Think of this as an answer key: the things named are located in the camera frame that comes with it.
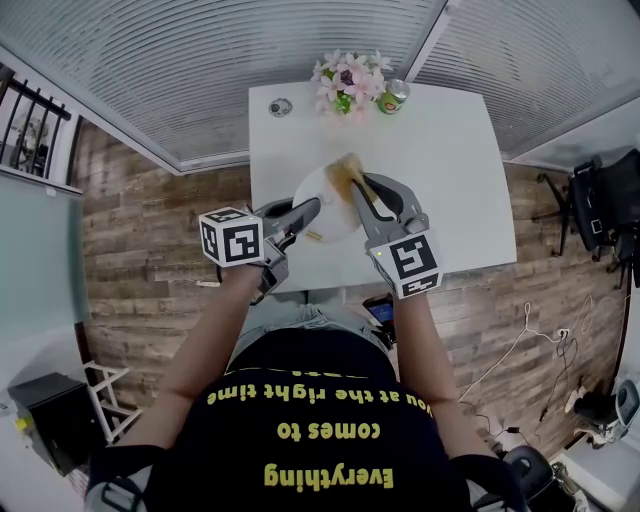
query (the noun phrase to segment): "white cable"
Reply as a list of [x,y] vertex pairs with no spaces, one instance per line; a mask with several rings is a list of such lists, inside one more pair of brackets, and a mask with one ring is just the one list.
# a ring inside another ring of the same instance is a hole
[[[629,297],[631,297],[631,295],[627,295],[622,300],[622,304],[620,304],[619,306],[617,304],[615,304],[615,302],[614,302],[614,306],[617,307],[617,308],[622,307],[622,305],[625,303],[625,301]],[[580,311],[578,312],[578,316],[576,316],[576,319],[573,322],[573,325],[571,326],[571,329],[564,329],[564,330],[568,331],[568,334],[567,334],[566,337],[568,337],[573,332],[573,330],[575,329],[576,325],[578,324],[578,319],[580,318],[580,315],[584,311],[584,307],[587,304],[587,301],[589,301],[589,310],[587,311],[587,314],[585,315],[585,317],[582,320],[582,327],[580,329],[581,334],[586,334],[587,331],[591,328],[591,323],[593,322],[593,317],[595,316],[596,311],[598,310],[598,308],[604,302],[605,299],[614,300],[612,297],[609,297],[609,296],[603,297],[602,299],[600,299],[600,302],[598,302],[598,306],[594,310],[593,309],[593,297],[591,295],[587,295],[587,298],[582,303],[582,307],[580,308]],[[525,305],[524,305],[524,329],[522,329],[522,332],[520,334],[518,334],[518,337],[513,342],[513,345],[511,345],[509,350],[507,350],[507,352],[500,358],[500,360],[496,364],[494,364],[491,368],[489,368],[486,372],[484,372],[482,377],[480,377],[478,380],[476,380],[473,384],[471,384],[466,389],[466,391],[462,394],[462,396],[460,397],[458,402],[461,402],[462,400],[464,400],[464,397],[467,396],[467,394],[469,393],[469,391],[471,391],[471,389],[473,389],[477,384],[480,383],[480,381],[482,381],[482,379],[484,379],[493,370],[495,370],[498,366],[500,366],[502,361],[504,361],[507,357],[509,357],[509,354],[511,354],[511,352],[513,352],[513,349],[516,348],[516,345],[520,341],[520,338],[522,338],[522,336],[524,336],[527,332],[531,332],[531,333],[535,334],[536,336],[542,336],[543,338],[546,338],[551,343],[560,343],[563,339],[565,339],[564,336],[561,336],[560,339],[553,340],[549,336],[547,336],[546,334],[540,333],[538,331],[534,331],[533,329],[529,329],[529,313],[530,312],[531,312],[531,304],[529,302],[526,302]],[[587,327],[585,329],[585,322],[587,321],[587,319],[589,319],[589,324],[587,325]]]

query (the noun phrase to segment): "human arm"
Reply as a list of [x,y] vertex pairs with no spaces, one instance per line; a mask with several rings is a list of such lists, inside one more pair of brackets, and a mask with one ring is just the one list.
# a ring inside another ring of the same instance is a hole
[[224,374],[261,274],[262,268],[256,266],[228,270],[223,284],[169,363],[153,405],[118,446],[173,445],[193,400]]
[[395,299],[393,316],[400,380],[431,406],[449,458],[469,454],[495,456],[458,404],[453,367],[436,330],[427,295]]

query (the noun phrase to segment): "pink flower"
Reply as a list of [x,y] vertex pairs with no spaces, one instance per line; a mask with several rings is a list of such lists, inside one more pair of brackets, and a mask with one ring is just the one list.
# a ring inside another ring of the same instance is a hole
[[323,71],[324,71],[324,68],[320,64],[320,61],[317,60],[316,61],[316,65],[313,67],[313,76],[311,77],[311,81],[312,82],[319,82],[320,81],[320,77],[322,77],[322,72]]
[[338,71],[343,73],[344,71],[350,71],[352,76],[364,75],[369,73],[369,68],[366,65],[367,56],[360,55],[357,59],[352,53],[347,53],[344,63],[338,64]]
[[318,95],[327,95],[329,101],[335,101],[338,97],[338,91],[343,91],[345,85],[340,80],[340,73],[335,73],[333,79],[328,76],[322,76],[320,78],[320,89],[318,89]]
[[380,55],[380,52],[376,50],[376,54],[371,56],[371,61],[378,66],[380,69],[388,69],[389,71],[393,71],[393,68],[389,66],[391,59],[389,57],[383,57]]
[[374,97],[378,94],[377,84],[373,75],[354,73],[351,79],[353,80],[353,85],[345,87],[344,92],[355,96],[356,103],[362,103],[365,99],[369,99],[367,96]]
[[338,49],[333,53],[325,53],[324,58],[327,62],[322,65],[322,68],[328,69],[329,71],[336,71],[340,62],[340,50]]

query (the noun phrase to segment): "white table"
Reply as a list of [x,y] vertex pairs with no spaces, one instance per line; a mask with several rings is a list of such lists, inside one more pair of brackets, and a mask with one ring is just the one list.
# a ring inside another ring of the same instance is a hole
[[[254,208],[293,197],[311,171],[354,152],[365,172],[414,191],[436,230],[444,272],[516,260],[509,191],[482,96],[411,84],[397,114],[374,105],[367,122],[339,126],[316,113],[316,90],[309,82],[249,90]],[[268,111],[277,98],[293,104],[285,117]],[[290,276],[278,291],[381,282],[364,254],[365,240],[362,227],[332,245],[298,237],[287,249]]]

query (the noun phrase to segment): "wooden floor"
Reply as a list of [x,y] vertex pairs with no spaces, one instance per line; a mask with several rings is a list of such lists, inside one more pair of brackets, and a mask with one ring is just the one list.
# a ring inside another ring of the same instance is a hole
[[[539,416],[563,360],[556,346],[531,333],[465,399],[491,418],[493,434],[501,425],[519,426],[532,445],[551,455],[573,436],[576,418],[562,411],[568,390],[581,375],[587,386],[612,377],[624,292],[613,289],[618,274],[605,272],[611,257],[593,263],[577,235],[569,238],[564,257],[550,257],[559,239],[558,223],[529,220],[556,209],[546,185],[536,183],[537,174],[531,168],[506,169],[518,262],[447,275],[429,297],[461,389],[512,345],[524,325],[526,302],[531,303],[529,327],[556,337],[558,328],[574,325],[585,298],[593,297],[592,321],[578,320],[572,333],[579,352],[568,372],[569,385],[564,377],[558,380],[542,424]],[[553,179],[562,183],[566,176],[554,173]],[[195,285],[199,279],[215,280],[213,265],[200,251],[198,215],[222,205],[249,203],[249,169],[175,177],[85,122],[73,185],[85,196],[84,254],[91,309],[86,332],[91,353],[101,363],[131,368],[118,388],[119,396],[148,405],[164,366],[208,297],[216,293]],[[357,303],[376,289],[384,288],[349,290],[348,300]],[[601,302],[603,297],[613,300]],[[567,354],[569,360],[573,351]],[[486,420],[475,421],[478,432],[486,436]],[[500,439],[507,447],[522,442],[509,434]]]

